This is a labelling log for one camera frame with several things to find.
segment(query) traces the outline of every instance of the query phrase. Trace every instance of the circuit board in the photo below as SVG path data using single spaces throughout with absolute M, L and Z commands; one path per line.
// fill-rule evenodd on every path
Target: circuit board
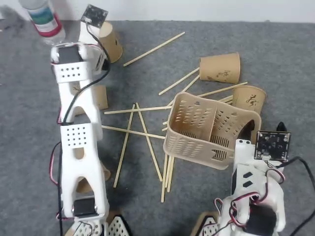
M 258 131 L 255 146 L 256 160 L 287 161 L 290 132 Z
M 107 14 L 108 11 L 89 4 L 81 18 L 81 21 L 91 26 L 101 28 L 107 17 Z

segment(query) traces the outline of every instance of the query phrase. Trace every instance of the white wall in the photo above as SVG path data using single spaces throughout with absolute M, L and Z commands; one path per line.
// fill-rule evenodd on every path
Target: white wall
M 315 23 L 315 0 L 51 0 L 63 20 L 78 20 L 88 3 L 108 20 L 249 21 Z M 27 17 L 17 0 L 2 0 Z

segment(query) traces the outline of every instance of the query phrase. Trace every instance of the bottle label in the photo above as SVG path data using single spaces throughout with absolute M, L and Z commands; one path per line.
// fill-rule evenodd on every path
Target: bottle label
M 28 12 L 35 28 L 41 36 L 52 37 L 60 32 L 62 25 L 48 5 L 36 10 L 28 9 Z

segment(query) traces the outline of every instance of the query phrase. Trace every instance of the plastic basket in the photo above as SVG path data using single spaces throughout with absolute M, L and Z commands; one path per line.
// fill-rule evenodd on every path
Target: plastic basket
M 170 155 L 219 170 L 233 161 L 235 141 L 254 121 L 252 143 L 261 126 L 260 115 L 226 103 L 182 92 L 172 106 L 163 149 Z

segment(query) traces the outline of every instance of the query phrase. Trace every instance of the plastic bottle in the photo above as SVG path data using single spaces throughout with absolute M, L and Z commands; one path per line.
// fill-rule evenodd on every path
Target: plastic bottle
M 64 41 L 64 28 L 48 0 L 19 0 L 31 17 L 35 29 L 45 43 L 56 45 Z

